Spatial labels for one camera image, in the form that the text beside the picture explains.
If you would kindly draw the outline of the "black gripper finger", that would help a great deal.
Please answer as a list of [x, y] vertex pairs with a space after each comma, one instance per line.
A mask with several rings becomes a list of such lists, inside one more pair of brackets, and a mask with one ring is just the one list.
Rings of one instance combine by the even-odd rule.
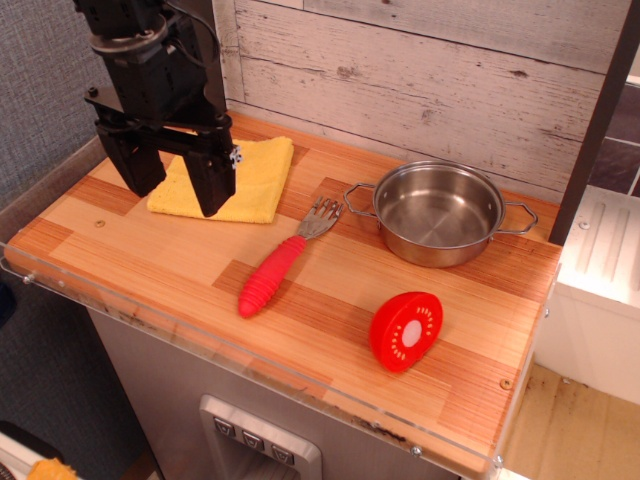
[[112, 131], [97, 124], [96, 131], [108, 158], [126, 183], [139, 197], [145, 197], [166, 178], [158, 150], [142, 143], [131, 130]]
[[236, 146], [228, 151], [192, 150], [184, 160], [202, 215], [214, 216], [236, 193]]

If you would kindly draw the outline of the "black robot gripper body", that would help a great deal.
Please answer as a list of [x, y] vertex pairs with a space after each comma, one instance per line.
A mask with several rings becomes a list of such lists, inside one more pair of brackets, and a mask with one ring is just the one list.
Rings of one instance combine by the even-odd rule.
[[93, 34], [90, 45], [112, 82], [85, 96], [96, 125], [134, 131], [158, 153], [231, 149], [230, 119], [205, 98], [211, 60], [194, 30]]

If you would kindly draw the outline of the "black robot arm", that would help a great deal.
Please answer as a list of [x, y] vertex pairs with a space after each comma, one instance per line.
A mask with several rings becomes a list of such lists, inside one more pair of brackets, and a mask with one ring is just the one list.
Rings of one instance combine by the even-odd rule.
[[183, 158], [201, 213], [236, 192], [234, 145], [214, 22], [178, 1], [78, 1], [92, 50], [111, 79], [85, 100], [102, 146], [128, 188], [148, 195], [166, 178], [163, 152]]

